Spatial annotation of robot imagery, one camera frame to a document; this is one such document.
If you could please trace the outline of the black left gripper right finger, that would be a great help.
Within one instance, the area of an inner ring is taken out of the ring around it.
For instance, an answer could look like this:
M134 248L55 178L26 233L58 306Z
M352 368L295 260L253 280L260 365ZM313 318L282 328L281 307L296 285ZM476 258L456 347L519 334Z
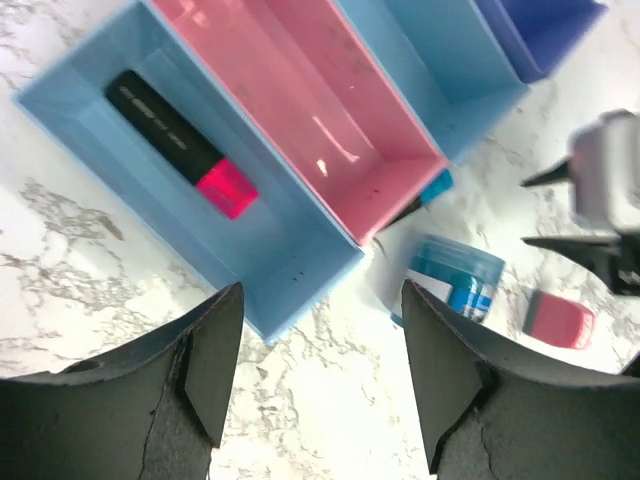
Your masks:
M402 288L411 380L440 479L635 479L639 364L609 374L562 362Z

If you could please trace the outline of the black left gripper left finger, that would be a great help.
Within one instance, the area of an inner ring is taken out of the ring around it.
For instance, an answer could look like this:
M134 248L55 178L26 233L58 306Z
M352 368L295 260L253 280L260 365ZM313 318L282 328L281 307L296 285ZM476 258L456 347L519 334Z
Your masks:
M203 479L220 446L244 290L61 372L1 383L5 479Z

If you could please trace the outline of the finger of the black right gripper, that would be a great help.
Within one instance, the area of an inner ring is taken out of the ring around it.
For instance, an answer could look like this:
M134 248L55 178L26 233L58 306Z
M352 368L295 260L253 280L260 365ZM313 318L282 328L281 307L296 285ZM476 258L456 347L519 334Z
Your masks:
M553 167L533 175L520 182L524 188L537 186L552 185L557 183L569 182L571 180L570 162L571 156L563 157Z
M555 252L588 270L621 265L620 242L616 237L525 237L532 247Z

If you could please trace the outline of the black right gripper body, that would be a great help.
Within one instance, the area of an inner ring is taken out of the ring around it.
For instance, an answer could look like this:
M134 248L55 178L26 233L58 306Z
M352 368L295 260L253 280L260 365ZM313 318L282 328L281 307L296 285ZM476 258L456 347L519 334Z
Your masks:
M620 235L617 250L609 257L609 290L614 295L639 294L639 234Z

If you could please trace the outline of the black pink highlighter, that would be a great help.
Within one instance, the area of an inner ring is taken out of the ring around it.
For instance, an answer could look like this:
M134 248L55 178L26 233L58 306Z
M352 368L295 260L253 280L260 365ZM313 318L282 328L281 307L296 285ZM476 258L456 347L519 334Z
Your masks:
M259 198L245 174L137 72L122 71L105 98L227 218L237 219Z

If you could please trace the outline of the black blue highlighter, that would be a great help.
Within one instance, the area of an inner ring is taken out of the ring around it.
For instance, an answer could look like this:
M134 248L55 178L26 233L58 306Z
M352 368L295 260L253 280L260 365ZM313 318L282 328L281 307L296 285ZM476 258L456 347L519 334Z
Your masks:
M453 177L449 170L444 170L422 193L414 198L386 227L393 225L404 217L429 204L453 186Z

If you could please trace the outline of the pink eraser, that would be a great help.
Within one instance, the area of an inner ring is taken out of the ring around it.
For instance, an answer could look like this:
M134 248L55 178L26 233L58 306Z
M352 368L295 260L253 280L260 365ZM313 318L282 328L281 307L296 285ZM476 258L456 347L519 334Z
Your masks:
M595 314L573 300L536 290L525 315L523 332L547 345L572 350L589 346Z

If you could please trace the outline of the blue round tape jar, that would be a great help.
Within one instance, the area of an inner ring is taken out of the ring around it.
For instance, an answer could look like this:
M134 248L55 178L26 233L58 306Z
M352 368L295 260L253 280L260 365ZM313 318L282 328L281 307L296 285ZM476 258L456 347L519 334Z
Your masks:
M417 282L454 311L475 323L488 314L505 261L444 237L425 235L404 277Z

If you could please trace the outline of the purple drawer bin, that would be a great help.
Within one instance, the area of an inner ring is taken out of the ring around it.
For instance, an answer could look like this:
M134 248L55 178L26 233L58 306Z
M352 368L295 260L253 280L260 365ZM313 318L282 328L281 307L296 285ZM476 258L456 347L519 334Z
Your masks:
M484 0L476 3L519 79L545 79L608 7L591 0Z

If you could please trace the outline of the sky blue drawer bin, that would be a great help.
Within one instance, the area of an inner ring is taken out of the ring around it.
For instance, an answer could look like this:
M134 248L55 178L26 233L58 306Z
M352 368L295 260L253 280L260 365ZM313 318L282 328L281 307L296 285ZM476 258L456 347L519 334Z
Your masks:
M453 163L463 163L529 90L473 1L337 5Z

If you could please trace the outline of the pink drawer bin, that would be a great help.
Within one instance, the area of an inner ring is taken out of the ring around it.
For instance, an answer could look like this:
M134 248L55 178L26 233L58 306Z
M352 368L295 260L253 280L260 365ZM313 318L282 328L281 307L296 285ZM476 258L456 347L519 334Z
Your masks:
M168 23L358 243L446 166L330 1L161 1Z

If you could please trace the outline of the light blue drawer bin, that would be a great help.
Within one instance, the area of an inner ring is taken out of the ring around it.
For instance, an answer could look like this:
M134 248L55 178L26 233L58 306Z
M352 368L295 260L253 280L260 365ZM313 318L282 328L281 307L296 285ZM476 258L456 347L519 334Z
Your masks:
M363 254L148 1L22 89L19 106L276 341Z

